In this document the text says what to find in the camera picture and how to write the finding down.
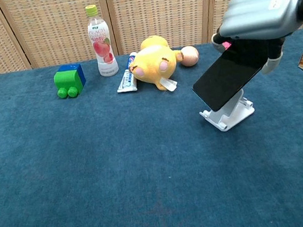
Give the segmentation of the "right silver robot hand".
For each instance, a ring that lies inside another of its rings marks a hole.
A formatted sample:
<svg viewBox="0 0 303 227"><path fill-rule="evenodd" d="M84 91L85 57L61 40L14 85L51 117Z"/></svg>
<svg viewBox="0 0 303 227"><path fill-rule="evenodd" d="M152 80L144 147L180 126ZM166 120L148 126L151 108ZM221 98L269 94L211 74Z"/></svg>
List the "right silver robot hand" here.
<svg viewBox="0 0 303 227"><path fill-rule="evenodd" d="M282 59L285 38L302 24L303 0L231 0L211 43L222 53L225 42L260 41L267 48L262 73L269 74Z"/></svg>

